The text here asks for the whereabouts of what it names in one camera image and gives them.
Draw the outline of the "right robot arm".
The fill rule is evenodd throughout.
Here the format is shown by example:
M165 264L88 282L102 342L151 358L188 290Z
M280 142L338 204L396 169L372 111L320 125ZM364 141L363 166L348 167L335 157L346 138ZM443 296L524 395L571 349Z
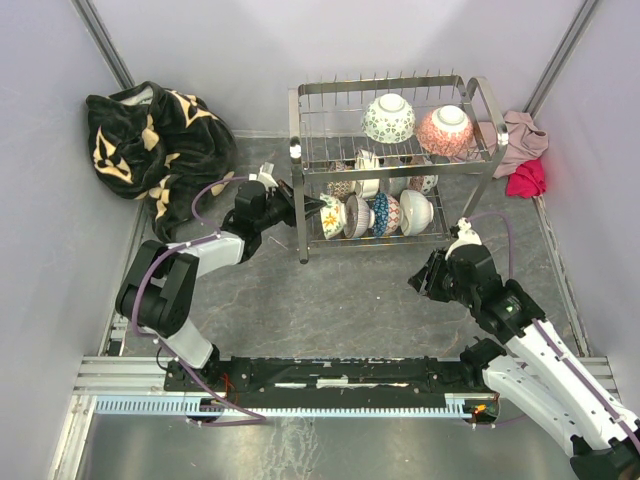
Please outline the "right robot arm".
M460 355L460 382L509 400L564 450L579 479L639 476L639 417L568 349L515 280L503 280L483 245L434 250L409 280L433 301L468 308L487 337Z

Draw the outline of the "brown cross patterned bowl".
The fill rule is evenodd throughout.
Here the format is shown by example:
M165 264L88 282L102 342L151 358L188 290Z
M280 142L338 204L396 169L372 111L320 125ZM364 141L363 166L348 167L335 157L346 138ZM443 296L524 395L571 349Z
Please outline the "brown cross patterned bowl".
M344 161L336 161L329 168L331 172L348 171L352 169L353 166ZM338 198L340 201L345 201L355 191L355 186L355 180L332 180L327 184L327 193Z

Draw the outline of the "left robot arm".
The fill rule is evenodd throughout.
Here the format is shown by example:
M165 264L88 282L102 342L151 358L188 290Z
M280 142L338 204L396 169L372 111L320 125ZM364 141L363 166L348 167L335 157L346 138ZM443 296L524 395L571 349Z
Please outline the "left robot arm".
M182 244L144 242L118 291L115 310L142 335L152 335L186 364L187 379L209 390L221 378L219 349L189 319L196 280L220 268L249 260L262 244L262 232L283 222L296 227L326 202L304 195L295 207L294 190L279 180L240 184L234 208L221 231Z

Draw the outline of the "plain white bowl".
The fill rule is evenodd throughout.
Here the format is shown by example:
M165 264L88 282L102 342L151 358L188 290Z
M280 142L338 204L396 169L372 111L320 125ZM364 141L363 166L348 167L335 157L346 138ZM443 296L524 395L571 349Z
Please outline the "plain white bowl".
M404 190L399 204L402 212L400 229L404 236L421 234L433 220L432 203L418 191Z

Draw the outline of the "red diamond patterned bowl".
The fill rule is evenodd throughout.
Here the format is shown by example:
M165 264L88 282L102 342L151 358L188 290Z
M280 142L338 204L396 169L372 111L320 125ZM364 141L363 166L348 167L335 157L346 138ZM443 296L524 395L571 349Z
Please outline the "red diamond patterned bowl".
M364 110L361 120L363 133L382 144L409 140L414 134L415 124L413 107L396 93L376 97Z

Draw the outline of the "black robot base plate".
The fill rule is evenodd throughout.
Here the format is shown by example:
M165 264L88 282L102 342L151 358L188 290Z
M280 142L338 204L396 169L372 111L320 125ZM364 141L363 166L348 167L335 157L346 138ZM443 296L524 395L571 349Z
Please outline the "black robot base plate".
M293 359L233 357L220 360L212 377L192 374L172 361L165 373L167 392L229 393L230 401L249 406L376 406L435 402L444 394L496 394L460 361L431 357L401 359Z

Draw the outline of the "black leaf patterned bowl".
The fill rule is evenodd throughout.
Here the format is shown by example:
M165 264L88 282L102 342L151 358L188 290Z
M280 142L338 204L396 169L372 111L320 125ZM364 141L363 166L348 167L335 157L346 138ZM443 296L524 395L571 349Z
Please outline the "black leaf patterned bowl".
M454 157L470 145L473 125L461 108L445 105L429 112L416 127L415 135L428 153Z

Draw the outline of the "stainless steel dish rack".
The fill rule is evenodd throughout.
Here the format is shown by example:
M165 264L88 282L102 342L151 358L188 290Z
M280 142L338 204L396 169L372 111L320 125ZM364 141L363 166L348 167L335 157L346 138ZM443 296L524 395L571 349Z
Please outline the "stainless steel dish rack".
M384 94L398 94L416 117L446 105L461 108L473 127L462 160L424 149L416 137L384 144L367 137L361 121L366 107ZM508 129L493 89L484 76L460 75L332 80L303 83L288 92L290 158L295 205L318 196L339 180L411 178L419 174L471 174L477 183L462 209L476 209L508 146Z

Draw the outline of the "blue triangle patterned bowl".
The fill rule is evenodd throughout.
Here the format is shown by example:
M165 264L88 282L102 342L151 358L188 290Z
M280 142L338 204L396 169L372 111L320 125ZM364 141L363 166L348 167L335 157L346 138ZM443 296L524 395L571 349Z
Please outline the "blue triangle patterned bowl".
M371 207L374 223L371 227L374 237L391 236L396 232L402 219L399 202L391 195L379 192Z

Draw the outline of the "yellow floral bowl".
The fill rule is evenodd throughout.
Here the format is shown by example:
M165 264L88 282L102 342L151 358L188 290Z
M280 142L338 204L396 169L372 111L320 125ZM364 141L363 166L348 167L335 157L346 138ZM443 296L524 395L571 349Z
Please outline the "yellow floral bowl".
M326 240L331 240L343 232L346 224L345 204L337 197L321 193L325 206L320 210L321 226Z

